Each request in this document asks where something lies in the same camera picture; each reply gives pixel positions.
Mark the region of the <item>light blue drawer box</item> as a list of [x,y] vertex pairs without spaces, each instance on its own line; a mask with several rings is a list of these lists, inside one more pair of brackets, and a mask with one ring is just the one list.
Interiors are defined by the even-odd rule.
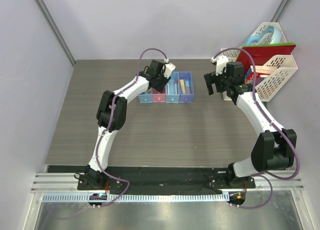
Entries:
[[143,103],[153,103],[153,96],[152,96],[152,92],[143,92],[141,94],[138,95],[138,99],[139,99],[139,102],[141,104]]

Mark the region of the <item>teal blue drawer box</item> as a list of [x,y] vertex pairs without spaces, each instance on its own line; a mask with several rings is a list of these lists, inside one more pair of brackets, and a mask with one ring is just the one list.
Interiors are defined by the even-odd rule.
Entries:
[[168,83],[166,84],[165,94],[166,94],[166,103],[179,103],[180,99],[180,92],[179,95],[176,95],[176,89],[175,89],[175,80],[178,80],[179,84],[179,74],[178,72],[173,72],[171,74],[171,79],[168,81],[168,83],[171,84],[171,95],[168,95]]

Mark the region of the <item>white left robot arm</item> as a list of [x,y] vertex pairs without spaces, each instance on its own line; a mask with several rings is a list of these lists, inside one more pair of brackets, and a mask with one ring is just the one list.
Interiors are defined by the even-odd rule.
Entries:
[[165,59],[164,63],[152,60],[150,65],[140,71],[128,84],[118,90],[107,90],[103,93],[96,114],[97,141],[92,158],[84,172],[83,182],[89,188],[102,189],[110,177],[106,173],[109,155],[116,134],[125,124],[128,104],[151,88],[161,91],[171,79],[175,68],[176,66],[168,59]]

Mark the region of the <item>yellow capped tube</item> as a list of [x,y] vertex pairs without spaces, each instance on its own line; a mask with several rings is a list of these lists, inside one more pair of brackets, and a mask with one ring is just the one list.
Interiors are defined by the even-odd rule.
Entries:
[[183,79],[180,80],[180,87],[181,87],[181,93],[182,94],[187,94],[187,89],[186,89],[186,84],[185,81]]

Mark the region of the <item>purple drawer box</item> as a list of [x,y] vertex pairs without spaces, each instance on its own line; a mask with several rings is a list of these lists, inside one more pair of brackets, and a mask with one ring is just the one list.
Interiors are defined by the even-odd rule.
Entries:
[[191,72],[178,72],[179,103],[192,103],[195,93]]

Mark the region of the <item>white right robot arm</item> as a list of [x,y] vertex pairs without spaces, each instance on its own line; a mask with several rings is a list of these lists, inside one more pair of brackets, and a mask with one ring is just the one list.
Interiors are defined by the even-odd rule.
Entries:
[[245,83],[244,66],[241,62],[230,62],[225,56],[211,60],[215,71],[204,75],[209,95],[227,93],[233,103],[243,111],[252,124],[257,141],[250,157],[231,163],[226,174],[226,183],[238,187],[252,176],[267,173],[274,176],[273,170],[284,170],[299,164],[295,155],[297,135],[294,130],[285,129],[263,106],[253,85]]

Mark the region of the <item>orange white marker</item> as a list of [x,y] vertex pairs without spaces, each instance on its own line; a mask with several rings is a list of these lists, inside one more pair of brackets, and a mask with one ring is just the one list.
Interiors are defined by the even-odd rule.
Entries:
[[167,94],[171,95],[171,84],[170,83],[167,84],[167,88],[168,88],[167,89]]

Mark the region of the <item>blue capped clear tube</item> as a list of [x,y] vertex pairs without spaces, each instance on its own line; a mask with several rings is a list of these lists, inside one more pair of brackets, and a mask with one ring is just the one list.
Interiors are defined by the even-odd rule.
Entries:
[[188,80],[185,81],[185,88],[186,88],[186,93],[190,94],[191,89],[190,89],[190,82]]

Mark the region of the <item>pink drawer box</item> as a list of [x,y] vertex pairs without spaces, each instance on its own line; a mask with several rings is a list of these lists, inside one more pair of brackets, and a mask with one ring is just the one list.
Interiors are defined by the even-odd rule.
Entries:
[[155,89],[152,90],[152,101],[153,103],[165,103],[166,102],[166,91],[163,88],[161,91]]

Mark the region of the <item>pink white marker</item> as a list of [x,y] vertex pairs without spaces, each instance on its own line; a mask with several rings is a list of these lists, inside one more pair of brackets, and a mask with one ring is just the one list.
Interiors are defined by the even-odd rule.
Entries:
[[179,91],[179,85],[178,85],[178,80],[175,80],[175,90],[176,90],[176,95],[179,95],[180,94],[180,91]]

